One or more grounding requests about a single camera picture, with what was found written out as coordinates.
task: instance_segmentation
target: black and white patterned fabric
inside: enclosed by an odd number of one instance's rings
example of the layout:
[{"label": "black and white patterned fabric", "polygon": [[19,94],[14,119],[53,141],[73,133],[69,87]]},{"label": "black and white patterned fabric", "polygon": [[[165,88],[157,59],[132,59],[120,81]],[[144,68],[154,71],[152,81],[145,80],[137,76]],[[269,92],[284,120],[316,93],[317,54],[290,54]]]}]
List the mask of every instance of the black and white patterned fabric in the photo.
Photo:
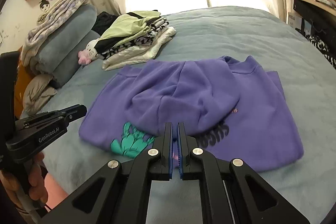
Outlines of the black and white patterned fabric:
[{"label": "black and white patterned fabric", "polygon": [[167,29],[169,22],[166,21],[166,19],[162,20],[161,25],[157,25],[157,24],[151,24],[150,29],[148,31],[148,33],[142,37],[138,37],[136,39],[133,39],[129,42],[126,42],[124,44],[121,44],[117,47],[112,47],[110,49],[108,49],[107,51],[101,53],[100,55],[103,57],[103,60],[108,59],[109,57],[111,57],[112,55],[123,51],[124,49],[127,49],[129,47],[132,46],[139,46],[139,45],[152,45],[155,37],[159,34],[161,34],[161,32],[165,29]]},{"label": "black and white patterned fabric", "polygon": [[311,35],[307,37],[307,39],[324,55],[329,63],[336,69],[336,55],[330,52],[328,45],[326,45],[317,35]]}]

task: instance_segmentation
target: purple hoodie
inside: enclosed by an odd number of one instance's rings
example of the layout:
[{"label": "purple hoodie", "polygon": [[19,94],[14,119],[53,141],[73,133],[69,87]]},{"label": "purple hoodie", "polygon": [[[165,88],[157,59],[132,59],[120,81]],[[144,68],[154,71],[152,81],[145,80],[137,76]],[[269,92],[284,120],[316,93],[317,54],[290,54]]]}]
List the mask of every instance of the purple hoodie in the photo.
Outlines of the purple hoodie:
[{"label": "purple hoodie", "polygon": [[257,171],[303,155],[278,74],[266,73],[251,56],[124,67],[96,98],[79,135],[135,157],[151,147],[165,122],[184,122],[200,147],[219,159],[239,157]]}]

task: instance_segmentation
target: bed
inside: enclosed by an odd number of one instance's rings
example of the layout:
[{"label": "bed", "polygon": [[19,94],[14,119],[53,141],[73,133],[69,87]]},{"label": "bed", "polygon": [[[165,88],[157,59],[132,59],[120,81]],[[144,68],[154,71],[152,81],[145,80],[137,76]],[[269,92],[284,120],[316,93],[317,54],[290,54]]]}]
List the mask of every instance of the bed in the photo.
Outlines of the bed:
[{"label": "bed", "polygon": [[[177,30],[157,60],[182,61],[223,55],[243,61],[252,55],[266,71],[279,73],[287,104],[304,145],[294,164],[261,176],[302,212],[320,223],[336,201],[336,71],[294,29],[273,15],[251,8],[216,7],[167,16]],[[78,69],[42,111],[91,103],[117,70],[103,71],[101,60]],[[104,152],[78,137],[81,119],[45,150],[44,164],[71,193],[111,159],[129,158]],[[174,170],[169,182],[153,182],[147,223],[202,222],[197,181],[184,182]]]}]

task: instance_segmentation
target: beige cushion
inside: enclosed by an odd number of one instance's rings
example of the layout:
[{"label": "beige cushion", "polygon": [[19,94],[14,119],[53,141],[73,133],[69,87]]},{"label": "beige cushion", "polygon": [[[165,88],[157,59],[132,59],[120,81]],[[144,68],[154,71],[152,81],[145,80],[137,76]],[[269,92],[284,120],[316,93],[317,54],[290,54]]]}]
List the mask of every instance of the beige cushion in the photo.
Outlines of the beige cushion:
[{"label": "beige cushion", "polygon": [[28,84],[23,95],[23,109],[28,115],[36,114],[57,93],[57,90],[48,86],[52,75],[37,75]]}]

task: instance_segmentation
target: stuffed toy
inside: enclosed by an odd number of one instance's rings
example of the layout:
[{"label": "stuffed toy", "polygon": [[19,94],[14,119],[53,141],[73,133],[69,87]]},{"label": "stuffed toy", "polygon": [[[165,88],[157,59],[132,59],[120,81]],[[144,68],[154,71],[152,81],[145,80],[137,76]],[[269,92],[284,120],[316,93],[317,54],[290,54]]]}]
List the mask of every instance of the stuffed toy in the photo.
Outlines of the stuffed toy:
[{"label": "stuffed toy", "polygon": [[78,52],[78,64],[80,65],[88,65],[91,61],[96,60],[98,57],[98,53],[95,49],[95,45],[97,44],[98,39],[91,40],[87,45],[85,50]]}]

